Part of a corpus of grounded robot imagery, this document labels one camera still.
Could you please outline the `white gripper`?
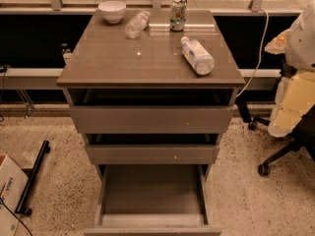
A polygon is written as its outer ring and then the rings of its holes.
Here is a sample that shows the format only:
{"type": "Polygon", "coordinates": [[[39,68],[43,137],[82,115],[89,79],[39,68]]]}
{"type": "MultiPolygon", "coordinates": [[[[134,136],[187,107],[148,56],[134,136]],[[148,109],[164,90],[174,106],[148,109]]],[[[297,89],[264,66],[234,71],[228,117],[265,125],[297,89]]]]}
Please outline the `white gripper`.
{"type": "MultiPolygon", "coordinates": [[[[284,54],[289,29],[282,31],[265,46],[270,54],[284,54]]],[[[289,134],[302,117],[315,105],[315,73],[298,72],[281,78],[277,88],[268,133],[276,138],[289,134]]]]}

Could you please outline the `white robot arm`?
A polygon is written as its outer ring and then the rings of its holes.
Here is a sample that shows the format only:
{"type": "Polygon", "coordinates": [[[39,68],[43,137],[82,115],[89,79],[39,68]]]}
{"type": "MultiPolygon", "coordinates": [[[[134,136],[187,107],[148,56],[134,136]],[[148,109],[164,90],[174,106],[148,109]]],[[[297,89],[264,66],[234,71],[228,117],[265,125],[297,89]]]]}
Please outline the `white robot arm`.
{"type": "Polygon", "coordinates": [[[269,42],[265,51],[283,53],[286,64],[297,70],[290,79],[280,80],[268,126],[271,136],[284,137],[315,105],[315,1],[309,3],[289,29],[269,42]]]}

